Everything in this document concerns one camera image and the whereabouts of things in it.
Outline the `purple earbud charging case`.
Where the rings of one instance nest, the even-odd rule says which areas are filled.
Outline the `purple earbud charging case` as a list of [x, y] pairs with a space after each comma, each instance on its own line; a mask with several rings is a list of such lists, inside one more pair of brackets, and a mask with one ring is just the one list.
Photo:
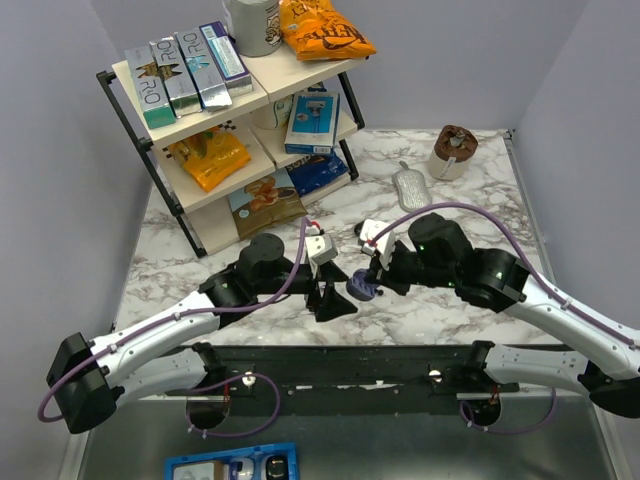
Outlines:
[[379, 294], [377, 284], [368, 282], [367, 275], [366, 269], [358, 269], [346, 283], [347, 293], [356, 300], [371, 301]]

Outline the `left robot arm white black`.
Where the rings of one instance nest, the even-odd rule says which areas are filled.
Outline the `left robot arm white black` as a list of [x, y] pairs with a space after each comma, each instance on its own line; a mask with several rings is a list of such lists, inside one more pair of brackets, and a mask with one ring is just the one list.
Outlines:
[[354, 314], [336, 291], [347, 280], [335, 264], [338, 251], [323, 231], [303, 236], [294, 260], [276, 235], [255, 236], [236, 261], [211, 275], [176, 305], [125, 330], [92, 340], [81, 333], [59, 345], [38, 408], [43, 423], [89, 431], [131, 400], [171, 391], [214, 393], [222, 380], [205, 348], [183, 343], [223, 329], [280, 298], [301, 295], [316, 322]]

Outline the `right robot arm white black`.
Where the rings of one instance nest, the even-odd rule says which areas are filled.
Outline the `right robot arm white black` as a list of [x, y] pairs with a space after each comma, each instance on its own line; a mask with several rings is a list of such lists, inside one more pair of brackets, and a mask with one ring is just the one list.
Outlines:
[[411, 223], [411, 248], [392, 224], [366, 219], [354, 231], [371, 258], [359, 275], [371, 296], [380, 287], [399, 295], [412, 286], [449, 288], [471, 306], [524, 321], [562, 343], [553, 350], [475, 341], [465, 361], [444, 375], [458, 393], [532, 384], [582, 394], [611, 414], [638, 418], [638, 330], [563, 292], [519, 247], [475, 248], [457, 222], [436, 213]]

